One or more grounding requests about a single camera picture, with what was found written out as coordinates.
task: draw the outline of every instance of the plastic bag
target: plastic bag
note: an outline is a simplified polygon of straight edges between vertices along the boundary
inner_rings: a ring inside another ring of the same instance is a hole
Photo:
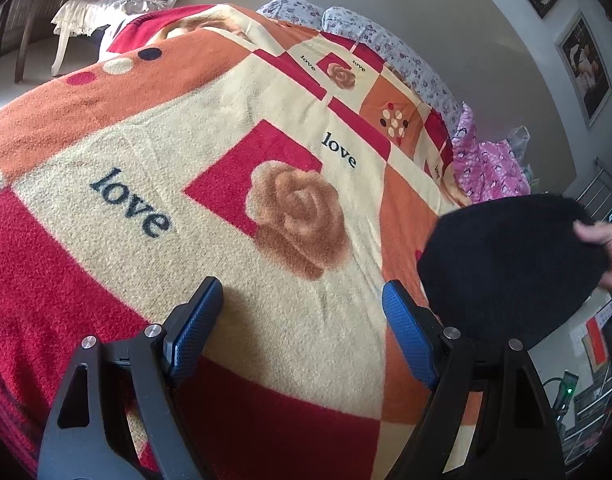
[[[532,173],[531,165],[528,164],[525,168],[522,168],[522,173],[526,177],[528,181],[528,185],[531,187],[531,194],[537,194],[540,192],[540,180],[535,178],[534,173]]]
[[[524,155],[526,154],[526,148],[528,148],[528,141],[531,139],[531,135],[528,133],[526,126],[520,126],[513,133],[511,133],[506,140],[510,144],[510,149],[513,150],[515,160],[521,164]]]

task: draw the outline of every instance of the black beanie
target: black beanie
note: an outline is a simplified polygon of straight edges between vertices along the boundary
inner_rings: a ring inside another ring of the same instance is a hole
[[[441,217],[417,269],[444,326],[526,349],[565,322],[608,269],[604,248],[581,242],[574,200],[538,194],[492,200]]]

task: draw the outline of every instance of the white lace cover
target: white lace cover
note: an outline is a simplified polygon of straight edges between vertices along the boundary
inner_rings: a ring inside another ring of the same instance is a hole
[[[70,29],[70,36],[90,36],[97,28],[116,23],[126,16],[166,9],[161,0],[68,0],[52,18],[55,34],[61,27]]]

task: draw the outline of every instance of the white wall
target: white wall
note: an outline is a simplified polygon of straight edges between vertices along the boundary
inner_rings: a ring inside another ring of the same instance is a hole
[[[543,20],[528,0],[493,1],[528,48],[555,101],[577,170],[577,178],[567,190],[574,196],[594,173],[596,156],[612,169],[612,94],[589,131],[556,42],[582,10],[612,84],[612,23],[598,0],[560,0]]]

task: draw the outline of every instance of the polka dot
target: polka dot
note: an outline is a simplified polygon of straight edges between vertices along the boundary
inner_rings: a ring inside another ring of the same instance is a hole
[[[66,79],[66,83],[69,85],[87,85],[88,83],[92,83],[97,76],[92,72],[79,72],[77,74],[73,74]]]
[[[156,46],[151,46],[150,48],[140,50],[137,55],[144,61],[154,61],[155,59],[159,59],[161,57],[161,50],[159,50]]]
[[[134,63],[129,57],[116,57],[103,64],[102,69],[106,74],[119,75],[130,72]]]

